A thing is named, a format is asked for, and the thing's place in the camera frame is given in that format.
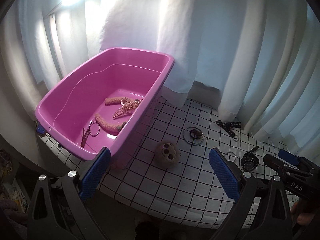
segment white curtain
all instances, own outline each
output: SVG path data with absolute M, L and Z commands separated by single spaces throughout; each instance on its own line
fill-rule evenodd
M 80 64 L 110 47 L 175 58 L 163 96 L 219 89 L 222 121 L 317 160 L 320 24 L 305 0 L 16 0 L 0 26 L 10 80 L 29 115 Z

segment round object with holes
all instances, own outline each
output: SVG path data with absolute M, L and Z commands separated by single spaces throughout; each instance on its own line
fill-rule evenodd
M 203 132 L 195 126 L 190 126 L 188 128 L 185 128 L 182 131 L 182 135 L 186 143 L 194 146 L 202 144 L 204 140 Z
M 156 161 L 164 168 L 170 168 L 179 161 L 180 152 L 175 143 L 161 141 L 155 149 Z

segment knitted ball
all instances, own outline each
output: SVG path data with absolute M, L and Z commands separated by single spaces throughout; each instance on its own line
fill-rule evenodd
M 155 149 L 156 161 L 164 168 L 170 168 L 179 161 L 180 152 L 175 143 L 161 141 Z

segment human thumb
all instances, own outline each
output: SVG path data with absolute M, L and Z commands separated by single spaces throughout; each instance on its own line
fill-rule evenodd
M 312 214 L 312 213 L 301 213 L 297 217 L 297 223 L 301 226 L 307 226 L 310 224 L 314 216 L 315 214 Z

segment hand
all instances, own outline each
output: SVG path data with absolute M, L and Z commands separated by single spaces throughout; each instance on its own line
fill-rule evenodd
M 291 218 L 293 219 L 293 215 L 296 213 L 297 211 L 297 206 L 298 206 L 298 202 L 296 202 L 291 210 Z M 307 226 L 310 224 L 311 220 L 313 219 L 313 217 L 315 216 L 315 214 L 313 213 L 301 213 L 298 217 L 297 217 L 297 223 L 301 226 Z

